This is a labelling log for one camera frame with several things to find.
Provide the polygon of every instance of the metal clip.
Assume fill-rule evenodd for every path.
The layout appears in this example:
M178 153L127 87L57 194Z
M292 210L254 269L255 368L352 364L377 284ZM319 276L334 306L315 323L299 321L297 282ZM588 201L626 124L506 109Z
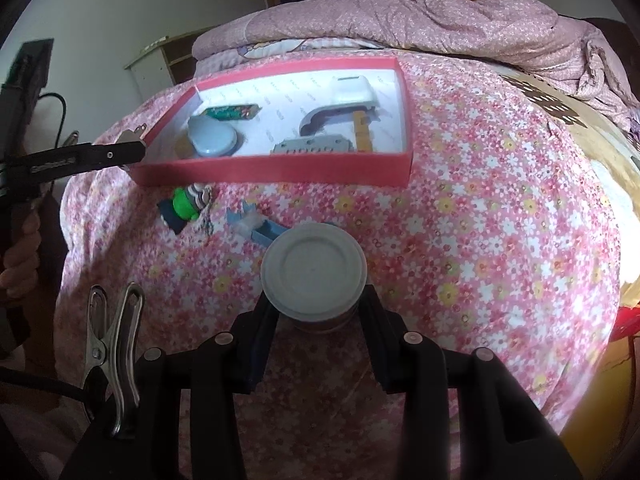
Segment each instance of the metal clip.
M78 139L80 138L80 133L78 130L74 130L70 133L70 135L65 139L65 142L62 143L62 147L65 146L75 146L78 143Z
M99 285L92 286L89 292L82 389L89 393L94 404L85 405L84 412L93 420L96 407L104 403L108 382L116 404L116 419L111 430L114 437L129 435L140 402L133 359L144 303L142 288L137 283L129 283L107 330L107 295Z
M136 140L142 140L142 135L146 131L146 123L139 124L136 126L136 129L124 130L122 131L118 137L116 138L116 143L118 142L135 142Z

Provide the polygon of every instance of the blue toy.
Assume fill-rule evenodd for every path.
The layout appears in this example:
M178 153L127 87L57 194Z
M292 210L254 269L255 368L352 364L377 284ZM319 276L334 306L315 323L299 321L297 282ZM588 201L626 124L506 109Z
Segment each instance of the blue toy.
M269 247L278 236L289 229L269 220L258 212L255 204L248 204L246 200L242 200L240 213L226 208L226 223L235 233L264 247Z
M227 122L197 115L188 125L189 140L199 156L230 155L238 145L238 134Z

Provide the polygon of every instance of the black cable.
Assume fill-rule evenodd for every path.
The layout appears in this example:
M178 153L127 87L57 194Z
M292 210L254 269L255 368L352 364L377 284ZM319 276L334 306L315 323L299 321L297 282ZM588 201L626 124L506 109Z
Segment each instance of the black cable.
M0 366L0 383L14 384L15 386L23 386L32 390L40 390L41 392L49 392L50 394L61 395L69 399L85 402L87 394L84 390L72 386L68 383L48 377L40 377L18 370L11 370Z
M53 145L54 148L57 148L60 143L60 135L62 135L62 127L65 125L66 101L65 101L65 98L63 98L62 95L60 95L57 92L47 92L46 94L39 95L38 101L40 101L40 99L44 99L45 97L55 97L58 101L60 101L60 104L62 104L62 118L60 119L60 126L58 127L56 142ZM53 192L53 182L51 183L51 186L49 186L49 192L50 193Z

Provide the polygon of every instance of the light blue round object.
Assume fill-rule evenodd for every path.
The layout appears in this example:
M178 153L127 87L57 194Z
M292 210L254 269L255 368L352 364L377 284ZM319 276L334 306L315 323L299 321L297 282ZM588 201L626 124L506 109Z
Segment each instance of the light blue round object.
M206 115L189 118L189 140L200 156L228 155L238 143L234 128L223 121Z

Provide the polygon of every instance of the metal bolt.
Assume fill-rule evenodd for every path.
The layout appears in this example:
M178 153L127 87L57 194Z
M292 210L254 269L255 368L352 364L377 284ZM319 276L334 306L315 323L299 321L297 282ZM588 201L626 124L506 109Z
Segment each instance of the metal bolt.
M410 345L419 345L422 342L422 334L417 332L406 332L404 334L404 340Z
M159 348L149 348L146 352L145 352L145 359L147 361L155 361L156 359L158 359L160 356L162 355L162 351Z
M476 355L478 356L478 359L482 361L490 361L491 359L494 358L494 353L485 347L482 347L476 350Z
M219 345L228 345L234 340L234 335L231 332L220 332L214 341Z
M75 146L78 143L79 133L78 130L74 130L71 134L65 139L65 142L62 143L62 147L65 146Z

